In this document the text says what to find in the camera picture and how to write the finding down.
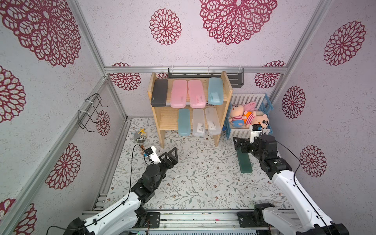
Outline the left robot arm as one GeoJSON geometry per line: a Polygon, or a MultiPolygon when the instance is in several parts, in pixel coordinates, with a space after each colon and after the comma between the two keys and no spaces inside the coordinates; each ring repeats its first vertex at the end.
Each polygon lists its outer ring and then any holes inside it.
{"type": "Polygon", "coordinates": [[[127,229],[147,223],[147,203],[166,177],[178,164],[178,148],[159,156],[160,162],[150,164],[128,194],[112,206],[87,219],[76,218],[64,230],[65,235],[119,235],[127,229]]]}

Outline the clear pencil case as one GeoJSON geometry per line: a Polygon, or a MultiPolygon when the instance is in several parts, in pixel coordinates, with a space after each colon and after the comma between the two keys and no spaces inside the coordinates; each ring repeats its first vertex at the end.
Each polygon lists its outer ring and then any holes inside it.
{"type": "Polygon", "coordinates": [[[193,109],[193,135],[205,136],[205,113],[203,109],[193,109]]]}
{"type": "Polygon", "coordinates": [[[205,115],[206,115],[209,134],[220,135],[222,131],[222,126],[220,125],[220,122],[219,122],[217,110],[213,107],[206,108],[205,115]]]}

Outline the teal pencil case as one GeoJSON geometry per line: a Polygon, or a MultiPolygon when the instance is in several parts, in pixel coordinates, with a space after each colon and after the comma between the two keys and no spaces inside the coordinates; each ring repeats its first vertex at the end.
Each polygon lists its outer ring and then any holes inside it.
{"type": "Polygon", "coordinates": [[[189,136],[191,134],[191,114],[189,109],[179,109],[178,111],[178,134],[189,136]]]}

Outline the dark green pencil case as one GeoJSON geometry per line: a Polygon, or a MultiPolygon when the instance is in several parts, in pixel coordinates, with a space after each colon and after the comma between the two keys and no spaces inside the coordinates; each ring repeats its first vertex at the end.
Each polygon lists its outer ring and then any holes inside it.
{"type": "Polygon", "coordinates": [[[241,150],[237,150],[238,162],[241,173],[252,173],[252,164],[248,153],[243,153],[241,150]]]}

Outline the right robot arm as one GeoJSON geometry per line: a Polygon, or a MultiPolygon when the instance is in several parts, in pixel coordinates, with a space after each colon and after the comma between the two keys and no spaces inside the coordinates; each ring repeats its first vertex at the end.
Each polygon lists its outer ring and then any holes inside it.
{"type": "Polygon", "coordinates": [[[283,215],[271,204],[255,206],[255,219],[273,226],[284,235],[348,235],[350,232],[342,223],[335,223],[314,202],[299,183],[296,172],[288,162],[278,156],[281,145],[275,137],[260,134],[253,138],[233,138],[235,150],[249,153],[257,158],[261,169],[278,186],[293,206],[300,225],[283,215]]]}

